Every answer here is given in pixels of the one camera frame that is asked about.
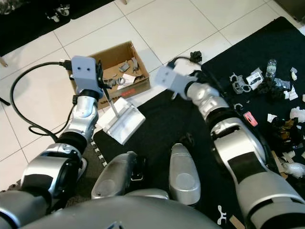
white tag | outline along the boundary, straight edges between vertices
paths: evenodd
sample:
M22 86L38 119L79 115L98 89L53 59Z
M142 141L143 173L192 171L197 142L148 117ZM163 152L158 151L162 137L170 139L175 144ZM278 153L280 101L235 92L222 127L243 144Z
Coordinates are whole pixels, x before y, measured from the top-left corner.
M258 87L258 85L262 83L263 77L260 74L260 72L255 72L253 75L248 76L246 80L248 81L251 89L255 90Z
M289 92L289 100L291 101L291 100L294 100L294 99L296 99L296 98L298 98L298 95L297 95L297 93L295 92L295 87L292 86L292 89L291 89L291 91Z
M274 114L268 114L267 121L271 123L275 117L277 117L277 116Z

silver cover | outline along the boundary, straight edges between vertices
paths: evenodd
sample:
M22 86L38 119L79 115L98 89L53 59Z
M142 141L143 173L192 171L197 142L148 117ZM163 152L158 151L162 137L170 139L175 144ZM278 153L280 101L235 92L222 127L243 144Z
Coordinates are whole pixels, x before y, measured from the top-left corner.
M200 199L200 180L195 163L182 144L172 147L169 175L170 192L180 203L192 205Z
M110 197L62 209L24 229L220 229L207 216L176 201L150 197Z
M91 199L125 194L137 155L130 151L116 156L102 171L91 191Z

black mat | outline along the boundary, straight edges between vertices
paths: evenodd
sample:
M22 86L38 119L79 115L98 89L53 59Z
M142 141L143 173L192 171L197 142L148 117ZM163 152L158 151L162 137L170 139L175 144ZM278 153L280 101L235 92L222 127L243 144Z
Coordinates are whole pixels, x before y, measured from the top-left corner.
M245 111L252 112L259 123L257 129L266 135L267 114L288 118L292 107L302 107L301 99L268 102L265 96L257 97L253 92L235 95L229 84L229 76L232 72L249 75L257 67L265 71L267 61L275 58L278 60L277 77L289 80L290 68L293 66L298 70L298 80L294 85L297 93L302 96L305 86L304 53L305 37L281 17L204 65L217 77L235 103L242 103ZM227 213L227 219L234 214L242 220L234 185L221 174L216 164L210 151L209 132L197 107L180 97L171 101L171 96L171 92L164 91L139 107L146 121L124 146L103 131L94 136L94 141L107 161L129 150L146 156L148 167L144 186L168 191L171 146L180 137L190 133L195 145L189 150L202 187L202 197L196 208L216 222L220 217L217 206L221 205L223 212ZM233 228L229 221L223 223L222 227Z

floor tile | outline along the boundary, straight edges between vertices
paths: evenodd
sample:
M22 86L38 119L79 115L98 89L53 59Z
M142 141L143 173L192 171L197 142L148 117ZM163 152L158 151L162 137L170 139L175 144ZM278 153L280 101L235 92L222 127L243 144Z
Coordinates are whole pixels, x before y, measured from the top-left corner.
M82 37L67 45L65 49L70 57L75 55L88 56L127 41L133 42L148 72L161 65L158 58L126 18L118 19Z
M228 25L220 30L220 32L231 44L236 44L278 17L279 16L265 4Z
M20 149L18 140L0 103L0 161Z
M111 2L78 19L71 20L54 32L62 45L65 46L122 16L120 9Z
M156 0L127 18L162 63L216 32L189 0Z
M6 190L11 184L20 180L27 161L22 150L0 162L0 190Z
M157 75L157 72L159 71L159 68L149 73L150 75L150 82L151 82L151 89L142 92L140 94L134 95L127 99L127 101L131 102L135 107L138 107L148 100L154 98L156 95L161 93L165 90L164 87L158 86L155 84L154 79Z
M152 2L154 0L127 0L127 5L124 3L123 0L115 0L115 4L120 8L120 10L126 15L135 11L142 6Z
M264 4L263 0L191 0L216 26L222 29L238 18Z
M30 66L59 59L68 59L63 49ZM28 68L29 66L0 81L0 96L2 98L8 99L13 81ZM25 117L47 129L53 129L66 121L72 107L73 95L74 90L66 70L53 65L37 69L22 78L15 89L14 98L17 107ZM21 147L39 137L28 131L29 125L16 114L12 106L6 106L5 110Z
M0 79L61 48L53 32L49 32L3 56L8 67L0 65Z
M287 13L279 4L277 4L275 1L271 0L267 3L276 13L278 13L279 16L285 17L291 24L293 24L296 28L300 29L305 25L302 25L301 23L297 22L295 19L293 19L292 16L290 16L289 13Z

black cable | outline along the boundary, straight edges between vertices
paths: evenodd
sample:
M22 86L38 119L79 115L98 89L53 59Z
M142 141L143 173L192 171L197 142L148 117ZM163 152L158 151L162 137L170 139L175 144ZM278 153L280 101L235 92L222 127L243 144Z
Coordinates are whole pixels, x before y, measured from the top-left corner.
M14 110L16 111L16 113L17 113L24 121L26 121L27 123L31 124L31 126L29 127L29 130L30 130L32 133L37 134L37 135L42 135L42 136L50 136L50 137L54 140L54 142L56 142L56 140L58 139L58 137L56 136L56 134L59 133L61 130L63 130L63 129L67 126L73 108L71 109L71 111L70 111L70 113L69 113L69 117L68 117L68 119L67 119L67 122L66 122L65 126L64 126L60 131L58 131L58 132L56 132L56 133L52 133L50 130L45 129L45 128L43 128L42 126L40 126L40 125L38 125L38 124L32 122L31 120L27 119L27 118L18 110L18 108L16 107L16 104L15 104L15 101L14 101L14 90L15 90L15 87L16 87L18 81L19 81L22 77L24 77L27 73L29 73L29 72L31 72L31 71L37 69L37 68L46 66L46 65L61 65L61 66L63 66L61 62L46 62L46 63L41 63L41 64L38 64L38 65L36 65L36 66L33 66L33 67L29 68L28 70L26 70L25 72L23 72L20 76L18 76L17 79L16 79L16 80L14 81L14 83L12 84L11 89L10 89L10 101L11 101L11 105L12 105L12 107L14 108ZM46 134L37 133L37 132L33 131L32 128L40 129L40 130L42 130L43 132L45 132Z

